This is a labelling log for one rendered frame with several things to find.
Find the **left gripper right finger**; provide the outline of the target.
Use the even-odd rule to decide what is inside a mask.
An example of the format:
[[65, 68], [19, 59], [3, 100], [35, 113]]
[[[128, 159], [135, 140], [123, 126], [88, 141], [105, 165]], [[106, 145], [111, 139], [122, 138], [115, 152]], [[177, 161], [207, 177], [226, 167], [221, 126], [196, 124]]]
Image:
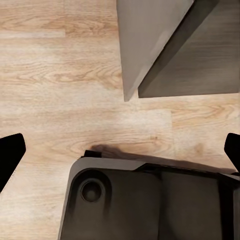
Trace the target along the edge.
[[240, 173], [240, 135], [228, 133], [224, 151]]

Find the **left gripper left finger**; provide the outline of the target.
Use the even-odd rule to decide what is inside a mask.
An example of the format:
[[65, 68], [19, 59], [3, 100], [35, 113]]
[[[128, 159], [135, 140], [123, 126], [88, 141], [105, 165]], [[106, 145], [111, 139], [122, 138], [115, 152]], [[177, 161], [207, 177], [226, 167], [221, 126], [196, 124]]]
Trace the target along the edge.
[[0, 193], [26, 152], [21, 133], [0, 138]]

